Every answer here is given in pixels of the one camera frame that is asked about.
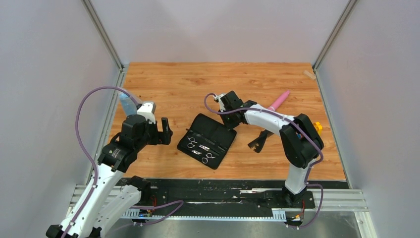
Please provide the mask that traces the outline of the silver scissors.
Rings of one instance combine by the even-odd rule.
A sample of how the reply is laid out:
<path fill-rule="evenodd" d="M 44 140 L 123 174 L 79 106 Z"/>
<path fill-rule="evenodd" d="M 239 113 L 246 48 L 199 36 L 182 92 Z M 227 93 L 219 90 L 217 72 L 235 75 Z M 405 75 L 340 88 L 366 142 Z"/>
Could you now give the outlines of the silver scissors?
<path fill-rule="evenodd" d="M 201 151 L 199 151 L 199 155 L 202 157 L 202 163 L 207 164 L 210 159 L 215 159 L 218 153 L 215 150 L 212 150 L 210 147 L 205 145 L 199 145 Z"/>
<path fill-rule="evenodd" d="M 188 140 L 187 141 L 187 148 L 194 149 L 197 146 L 197 143 L 198 143 L 197 140 L 196 140 L 197 135 L 193 131 L 189 130 L 186 133 L 186 137 L 187 137 L 187 140 Z"/>

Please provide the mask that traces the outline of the black zippered tool case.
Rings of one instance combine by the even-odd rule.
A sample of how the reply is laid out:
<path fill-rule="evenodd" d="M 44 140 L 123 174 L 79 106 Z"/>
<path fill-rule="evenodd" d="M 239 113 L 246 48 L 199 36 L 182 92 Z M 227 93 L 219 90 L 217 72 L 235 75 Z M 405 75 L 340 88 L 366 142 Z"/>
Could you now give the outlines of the black zippered tool case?
<path fill-rule="evenodd" d="M 210 159 L 207 164 L 202 164 L 213 170 L 218 169 L 222 160 L 233 144 L 237 132 L 235 130 L 228 129 L 225 125 L 204 114 L 198 114 L 194 118 L 191 126 L 189 129 L 187 129 L 187 131 L 189 130 L 193 131 L 197 135 L 197 146 L 194 149 L 187 148 L 188 140 L 185 134 L 179 141 L 177 149 L 202 163 L 202 157 L 199 155 L 199 151 L 201 151 L 199 145 L 202 144 L 208 146 L 212 150 L 215 150 L 218 155 L 215 159 Z"/>

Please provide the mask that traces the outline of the black handled comb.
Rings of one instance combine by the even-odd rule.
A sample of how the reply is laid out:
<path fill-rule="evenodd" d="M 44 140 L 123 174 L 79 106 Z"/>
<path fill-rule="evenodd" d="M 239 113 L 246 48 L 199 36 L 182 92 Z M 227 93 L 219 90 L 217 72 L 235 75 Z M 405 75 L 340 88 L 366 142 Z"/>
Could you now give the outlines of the black handled comb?
<path fill-rule="evenodd" d="M 272 135 L 273 133 L 268 130 L 261 131 L 256 139 L 248 143 L 248 147 L 253 149 L 254 152 L 260 153 L 265 145 L 266 140 Z"/>

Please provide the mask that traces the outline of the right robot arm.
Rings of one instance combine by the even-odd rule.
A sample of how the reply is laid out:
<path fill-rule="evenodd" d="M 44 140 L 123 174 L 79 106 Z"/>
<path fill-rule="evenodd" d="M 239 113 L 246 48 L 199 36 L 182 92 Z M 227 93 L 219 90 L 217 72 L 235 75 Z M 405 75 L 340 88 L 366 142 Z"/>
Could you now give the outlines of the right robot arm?
<path fill-rule="evenodd" d="M 214 97 L 225 126 L 234 129 L 240 123 L 263 128 L 248 146 L 259 153 L 272 135 L 281 138 L 284 154 L 290 163 L 289 174 L 282 188 L 280 200 L 295 207 L 303 200 L 312 164 L 320 155 L 324 143 L 315 126 L 305 114 L 288 116 L 271 111 L 248 100 L 243 102 L 234 91 Z"/>

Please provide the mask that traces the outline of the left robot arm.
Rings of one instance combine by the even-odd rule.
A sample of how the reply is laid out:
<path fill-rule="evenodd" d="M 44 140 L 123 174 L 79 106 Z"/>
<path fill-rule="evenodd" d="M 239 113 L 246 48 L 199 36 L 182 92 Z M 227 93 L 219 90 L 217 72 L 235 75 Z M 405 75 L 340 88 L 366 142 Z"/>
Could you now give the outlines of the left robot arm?
<path fill-rule="evenodd" d="M 110 192 L 137 160 L 138 153 L 147 145 L 168 145 L 173 135 L 167 118 L 161 119 L 163 131 L 157 122 L 142 115 L 129 115 L 117 133 L 101 152 L 94 177 L 69 215 L 58 225 L 51 225 L 49 238 L 103 238 L 110 228 L 131 206 L 148 204 L 152 198 L 150 182 L 134 176 L 111 202 Z"/>

